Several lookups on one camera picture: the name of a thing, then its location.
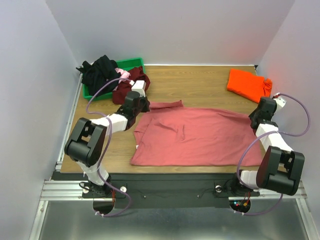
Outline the salmon pink t-shirt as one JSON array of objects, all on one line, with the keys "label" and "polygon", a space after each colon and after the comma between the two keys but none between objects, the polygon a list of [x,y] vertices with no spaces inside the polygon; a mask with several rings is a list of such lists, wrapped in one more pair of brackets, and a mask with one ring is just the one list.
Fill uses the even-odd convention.
[{"label": "salmon pink t-shirt", "polygon": [[247,115],[218,108],[152,102],[133,135],[134,166],[236,166],[256,139]]}]

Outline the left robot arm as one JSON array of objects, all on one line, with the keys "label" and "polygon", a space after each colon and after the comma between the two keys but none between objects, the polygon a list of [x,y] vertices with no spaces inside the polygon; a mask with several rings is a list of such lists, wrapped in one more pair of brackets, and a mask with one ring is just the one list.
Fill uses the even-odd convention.
[{"label": "left robot arm", "polygon": [[102,114],[102,118],[89,120],[79,118],[65,146],[64,154],[69,156],[87,175],[88,182],[79,186],[86,194],[93,193],[105,198],[113,193],[109,173],[101,166],[105,137],[111,142],[113,133],[127,131],[136,122],[140,113],[150,111],[150,102],[145,95],[129,91],[119,109],[111,115]]}]

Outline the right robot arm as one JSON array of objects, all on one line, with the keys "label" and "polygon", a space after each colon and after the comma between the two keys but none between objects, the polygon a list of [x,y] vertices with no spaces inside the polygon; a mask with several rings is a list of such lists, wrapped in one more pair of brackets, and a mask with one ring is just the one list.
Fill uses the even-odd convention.
[{"label": "right robot arm", "polygon": [[283,139],[285,134],[273,121],[273,116],[286,105],[285,93],[261,97],[257,108],[248,116],[250,127],[261,142],[265,154],[257,171],[236,169],[230,182],[231,192],[242,195],[246,192],[266,189],[293,196],[299,188],[305,156],[294,151]]}]

